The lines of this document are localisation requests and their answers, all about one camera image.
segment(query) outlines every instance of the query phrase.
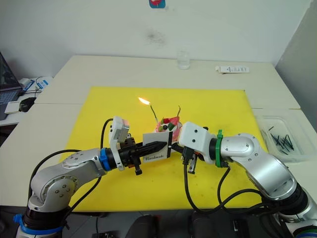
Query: laptop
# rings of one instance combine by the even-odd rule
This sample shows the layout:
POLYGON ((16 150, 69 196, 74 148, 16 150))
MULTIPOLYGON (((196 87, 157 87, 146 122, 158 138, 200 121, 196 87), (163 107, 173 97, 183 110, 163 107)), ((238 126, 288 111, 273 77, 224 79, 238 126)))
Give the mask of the laptop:
POLYGON ((0 120, 7 117, 4 113, 6 105, 10 101, 16 101, 21 90, 22 87, 0 52, 0 120))

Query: laptop keyboard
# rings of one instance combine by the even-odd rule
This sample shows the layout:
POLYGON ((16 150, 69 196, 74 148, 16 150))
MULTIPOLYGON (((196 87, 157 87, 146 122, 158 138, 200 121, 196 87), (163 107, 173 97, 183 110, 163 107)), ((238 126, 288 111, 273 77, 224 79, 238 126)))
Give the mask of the laptop keyboard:
POLYGON ((0 105, 2 104, 8 104, 8 102, 11 102, 15 99, 15 96, 18 94, 18 91, 12 91, 12 92, 1 92, 0 93, 0 105))

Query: black connector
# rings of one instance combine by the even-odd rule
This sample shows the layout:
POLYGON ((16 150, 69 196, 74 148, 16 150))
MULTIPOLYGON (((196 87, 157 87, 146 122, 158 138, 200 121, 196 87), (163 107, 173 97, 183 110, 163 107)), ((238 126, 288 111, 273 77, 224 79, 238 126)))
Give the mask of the black connector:
POLYGON ((182 156, 183 156, 183 164, 188 165, 189 161, 193 158, 194 150, 189 147, 184 147, 182 156))

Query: green ring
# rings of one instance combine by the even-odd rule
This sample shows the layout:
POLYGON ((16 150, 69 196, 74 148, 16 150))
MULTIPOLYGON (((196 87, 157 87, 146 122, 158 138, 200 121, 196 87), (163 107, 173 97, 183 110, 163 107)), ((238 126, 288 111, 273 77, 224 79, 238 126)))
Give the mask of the green ring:
POLYGON ((220 163, 220 145, 222 141, 223 135, 222 135, 222 130, 218 131, 217 135, 217 142, 216 142, 216 166, 218 168, 221 168, 221 163, 220 163))

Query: white table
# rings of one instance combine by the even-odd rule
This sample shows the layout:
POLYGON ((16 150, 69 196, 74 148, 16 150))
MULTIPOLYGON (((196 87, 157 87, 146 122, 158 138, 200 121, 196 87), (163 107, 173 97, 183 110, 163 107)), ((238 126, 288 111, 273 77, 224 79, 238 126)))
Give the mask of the white table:
MULTIPOLYGON (((43 77, 42 79, 52 79, 52 77, 43 77)), ((36 84, 35 82, 32 84, 32 86, 27 90, 28 92, 31 90, 36 90, 36 84)), ((38 97, 39 93, 29 93, 29 94, 24 94, 20 96, 17 101, 22 101, 24 99, 30 98, 30 97, 38 97)), ((12 113, 9 114, 4 120, 0 120, 0 126, 5 126, 5 125, 15 125, 18 124, 20 121, 22 121, 23 117, 26 114, 25 112, 17 112, 17 113, 12 113)))
MULTIPOLYGON (((93 85, 210 89, 245 87, 255 115, 274 113, 274 110, 278 112, 281 108, 289 110, 292 117, 297 117, 317 138, 301 110, 292 109, 299 108, 299 105, 271 64, 243 63, 250 67, 251 72, 239 75, 215 73, 214 66, 221 64, 241 65, 237 62, 194 61, 189 70, 182 71, 174 60, 169 59, 73 57, 0 148, 0 204, 26 205, 33 168, 48 154, 65 148, 77 115, 93 85)), ((58 160, 59 156, 56 156, 45 166, 53 165, 58 160)), ((317 160, 288 166, 299 183, 317 200, 317 190, 312 182, 317 179, 317 160)))

